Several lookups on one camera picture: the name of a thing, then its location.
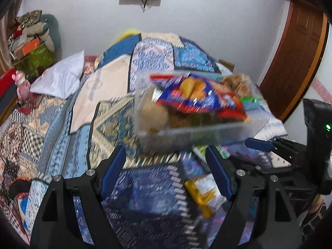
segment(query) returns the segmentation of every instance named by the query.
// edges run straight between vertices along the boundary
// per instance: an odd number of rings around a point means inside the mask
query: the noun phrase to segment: snack package
[[[227,200],[220,194],[212,174],[187,181],[185,187],[196,204],[202,209],[205,218],[211,217]]]
[[[166,128],[184,128],[220,124],[236,121],[216,117],[215,113],[183,113],[177,109],[162,105],[156,100],[163,93],[154,85],[147,88],[140,103],[139,128],[145,132],[158,133]]]
[[[156,102],[183,113],[216,113],[219,118],[245,120],[244,107],[225,85],[187,74],[152,74],[150,80],[163,89]]]

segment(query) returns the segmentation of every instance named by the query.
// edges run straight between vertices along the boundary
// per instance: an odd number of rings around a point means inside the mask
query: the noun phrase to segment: blue gripper pad
[[[206,148],[205,159],[220,193],[226,197],[227,200],[231,200],[237,190],[234,175],[236,169],[232,162],[223,159],[214,145],[210,145]]]
[[[113,192],[119,174],[126,162],[126,149],[123,146],[120,146],[118,152],[117,149],[115,149],[107,160],[112,160],[112,163],[102,178],[102,190],[100,192],[102,199],[110,196]]]
[[[274,151],[274,145],[270,141],[264,141],[255,138],[247,138],[244,141],[244,144],[246,145],[247,148],[251,148],[257,151],[262,151],[262,152]]]

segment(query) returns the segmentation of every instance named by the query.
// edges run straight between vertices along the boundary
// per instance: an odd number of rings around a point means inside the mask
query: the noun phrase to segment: metal screw
[[[53,177],[53,180],[55,180],[56,182],[60,181],[61,180],[61,175],[55,175]]]
[[[242,176],[244,176],[246,174],[246,172],[244,170],[242,170],[242,169],[238,169],[236,171],[236,174],[242,177]]]
[[[276,176],[276,175],[271,175],[271,176],[270,176],[270,179],[271,179],[271,181],[273,181],[273,182],[277,182],[277,181],[279,180],[278,176]]]
[[[96,171],[94,169],[88,169],[87,172],[86,172],[86,174],[88,176],[93,176],[95,173],[96,173]]]

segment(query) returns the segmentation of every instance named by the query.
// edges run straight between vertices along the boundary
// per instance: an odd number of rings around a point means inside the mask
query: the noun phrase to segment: wooden door
[[[316,72],[327,19],[315,7],[292,1],[282,39],[260,85],[271,112],[284,120],[296,107]]]

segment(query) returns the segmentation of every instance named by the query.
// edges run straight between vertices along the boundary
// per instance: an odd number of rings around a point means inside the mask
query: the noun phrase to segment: white pillow
[[[32,83],[30,91],[67,99],[80,86],[84,68],[84,51],[61,60]]]

